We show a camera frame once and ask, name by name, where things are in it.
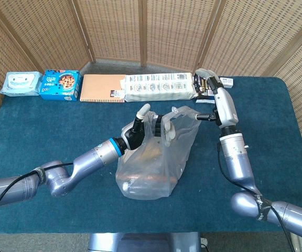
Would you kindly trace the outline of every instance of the orange notebook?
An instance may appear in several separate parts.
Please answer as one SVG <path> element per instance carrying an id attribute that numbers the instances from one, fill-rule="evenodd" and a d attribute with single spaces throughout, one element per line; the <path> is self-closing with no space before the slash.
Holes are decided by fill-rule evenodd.
<path id="1" fill-rule="evenodd" d="M 124 102 L 114 91 L 122 90 L 120 81 L 125 75 L 84 75 L 80 101 Z"/>

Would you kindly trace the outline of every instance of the silver robot arm segment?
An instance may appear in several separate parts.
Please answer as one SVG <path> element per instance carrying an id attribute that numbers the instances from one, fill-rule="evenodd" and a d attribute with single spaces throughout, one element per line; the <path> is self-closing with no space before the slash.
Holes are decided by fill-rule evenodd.
<path id="1" fill-rule="evenodd" d="M 69 175 L 64 166 L 59 166 L 45 171 L 45 183 L 52 196 L 65 196 L 85 177 L 89 176 L 105 165 L 117 160 L 124 155 L 126 149 L 135 149 L 140 146 L 144 139 L 143 118 L 150 110 L 150 105 L 145 104 L 137 113 L 134 123 L 129 127 L 124 127 L 122 135 L 124 138 L 110 138 L 99 144 L 85 154 L 77 157 L 73 161 L 73 171 Z M 46 168 L 53 165 L 62 164 L 61 161 L 52 161 L 41 166 Z M 0 179 L 0 195 L 9 184 L 18 176 Z M 22 179 L 2 198 L 0 205 L 14 202 L 21 202 L 33 198 L 40 184 L 37 174 Z"/>
<path id="2" fill-rule="evenodd" d="M 221 129 L 220 143 L 227 163 L 229 179 L 261 196 L 255 185 L 246 151 L 247 145 L 244 143 L 242 133 L 236 129 L 239 120 L 231 96 L 223 88 L 219 77 L 213 71 L 200 68 L 196 74 L 207 80 L 215 96 L 215 120 Z M 258 206 L 260 203 L 262 202 L 257 201 L 254 195 L 245 190 L 236 193 L 231 199 L 231 206 L 239 215 L 279 225 L 277 216 L 271 209 L 268 210 L 266 216 L 263 216 Z M 278 212 L 285 228 L 302 237 L 302 208 L 286 202 L 270 202 L 270 204 Z"/>

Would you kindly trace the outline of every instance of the gray carpet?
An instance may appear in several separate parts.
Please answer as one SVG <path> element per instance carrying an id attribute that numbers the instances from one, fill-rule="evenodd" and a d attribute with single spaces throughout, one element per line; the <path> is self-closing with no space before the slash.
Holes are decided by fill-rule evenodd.
<path id="1" fill-rule="evenodd" d="M 143 68 L 139 63 L 98 60 L 88 64 L 86 74 L 152 74 L 179 72 L 156 66 Z M 286 238 L 280 233 L 207 233 L 209 252 L 216 251 L 288 251 Z M 0 234 L 1 251 L 86 251 L 88 234 Z"/>

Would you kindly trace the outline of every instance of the plastic bag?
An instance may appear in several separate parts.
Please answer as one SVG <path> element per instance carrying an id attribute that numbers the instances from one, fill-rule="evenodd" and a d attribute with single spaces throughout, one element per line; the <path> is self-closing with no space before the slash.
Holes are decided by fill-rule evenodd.
<path id="1" fill-rule="evenodd" d="M 134 151 L 127 150 L 118 160 L 116 182 L 124 196 L 136 200 L 155 200 L 168 197 L 188 160 L 190 149 L 201 121 L 195 119 L 198 112 L 187 106 L 161 119 L 161 132 L 171 121 L 175 137 L 168 143 L 166 135 L 154 136 L 156 120 L 154 112 L 144 118 L 145 137 L 142 145 Z"/>
<path id="2" fill-rule="evenodd" d="M 0 93 L 6 96 L 38 96 L 40 72 L 7 72 Z"/>

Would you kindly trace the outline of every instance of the blue tablecloth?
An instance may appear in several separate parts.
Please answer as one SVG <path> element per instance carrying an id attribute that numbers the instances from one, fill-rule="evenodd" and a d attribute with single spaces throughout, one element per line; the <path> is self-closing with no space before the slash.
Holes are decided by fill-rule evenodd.
<path id="1" fill-rule="evenodd" d="M 229 89 L 257 186 L 269 200 L 302 207 L 302 139 L 285 83 L 278 78 L 234 77 Z M 27 173 L 52 160 L 72 161 L 119 136 L 141 102 L 87 103 L 5 97 L 0 111 L 0 178 Z M 211 104 L 150 102 L 164 114 L 172 106 L 208 113 Z M 220 130 L 202 122 L 185 171 L 172 195 L 155 201 L 124 197 L 115 182 L 117 163 L 54 198 L 45 186 L 28 202 L 0 207 L 0 233 L 228 232 L 279 230 L 237 216 L 230 198 L 239 189 L 217 165 Z"/>

